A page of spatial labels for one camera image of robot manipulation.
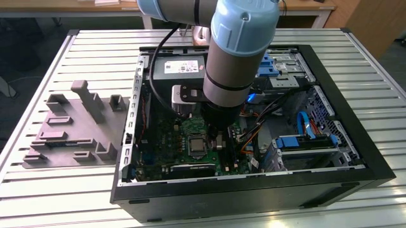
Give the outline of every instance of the motherboard chip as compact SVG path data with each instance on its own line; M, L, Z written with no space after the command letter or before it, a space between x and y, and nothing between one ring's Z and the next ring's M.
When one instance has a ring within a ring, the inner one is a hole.
M190 139L189 140L189 149L192 152L204 151L204 140L202 139Z
M189 156L193 159L201 159L202 156L206 154L204 138L198 136L192 136L188 138L188 140L189 140Z

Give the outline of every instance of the slotted aluminum surface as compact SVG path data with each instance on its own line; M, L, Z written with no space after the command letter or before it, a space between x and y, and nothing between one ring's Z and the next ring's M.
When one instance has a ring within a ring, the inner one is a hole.
M134 227L141 224L109 204L113 166L25 170L22 156L46 116L49 94L69 92L87 80L100 97L129 96L138 47L154 46L168 30L79 31L67 36L27 105L0 161L0 228ZM144 226L168 227L377 227L406 224L404 92L351 34L337 29L278 29L272 44L309 44L349 106L393 169L396 179L325 208L204 218ZM178 33L166 45L190 45Z

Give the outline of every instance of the light blue joint cap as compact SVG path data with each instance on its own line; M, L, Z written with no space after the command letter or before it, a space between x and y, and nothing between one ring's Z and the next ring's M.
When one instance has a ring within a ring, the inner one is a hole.
M216 45L240 57L260 53L274 35L277 0L218 0L214 10L210 33Z
M145 16L166 21L158 8L157 0L137 0L137 5Z

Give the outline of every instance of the power supply label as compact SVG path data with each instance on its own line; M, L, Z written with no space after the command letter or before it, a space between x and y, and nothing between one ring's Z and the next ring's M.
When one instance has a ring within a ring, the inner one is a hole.
M198 72L198 63L196 60L190 61L166 61L164 63L164 73L176 74L176 73L197 73Z

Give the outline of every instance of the circuit board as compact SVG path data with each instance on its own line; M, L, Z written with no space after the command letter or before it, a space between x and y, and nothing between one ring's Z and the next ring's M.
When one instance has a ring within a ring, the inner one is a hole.
M232 126L230 142L234 142L234 135L240 133L237 123ZM181 164L212 164L214 165L214 176L246 174L248 162L245 155L234 155L236 151L218 150L210 148L205 141L205 126L201 117L196 116L180 122L174 119L168 119L160 116L157 125L153 128L149 138L152 149L142 152L142 172L145 181L156 181L164 179L164 173L169 167ZM202 142L202 154L192 153L192 144ZM238 156L234 162L224 162L228 157Z

